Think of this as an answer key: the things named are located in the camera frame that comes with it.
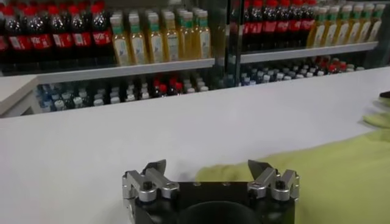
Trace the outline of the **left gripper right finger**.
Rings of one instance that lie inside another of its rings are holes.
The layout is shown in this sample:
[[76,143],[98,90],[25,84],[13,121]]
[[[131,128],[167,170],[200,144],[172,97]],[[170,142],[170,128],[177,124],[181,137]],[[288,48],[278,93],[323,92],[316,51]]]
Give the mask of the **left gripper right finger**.
[[269,163],[248,160],[247,165],[253,176],[248,182],[247,191],[256,199],[271,196],[277,201],[298,200],[300,176],[295,170],[286,169],[280,173]]

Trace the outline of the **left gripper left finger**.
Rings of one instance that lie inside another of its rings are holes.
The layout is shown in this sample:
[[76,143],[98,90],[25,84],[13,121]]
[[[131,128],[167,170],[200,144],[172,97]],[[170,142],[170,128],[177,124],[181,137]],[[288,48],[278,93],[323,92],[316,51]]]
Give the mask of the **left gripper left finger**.
[[143,203],[155,201],[158,194],[162,198],[172,200],[180,191],[180,184],[164,176],[166,160],[150,162],[141,171],[125,171],[122,176],[122,197],[126,200],[136,198]]

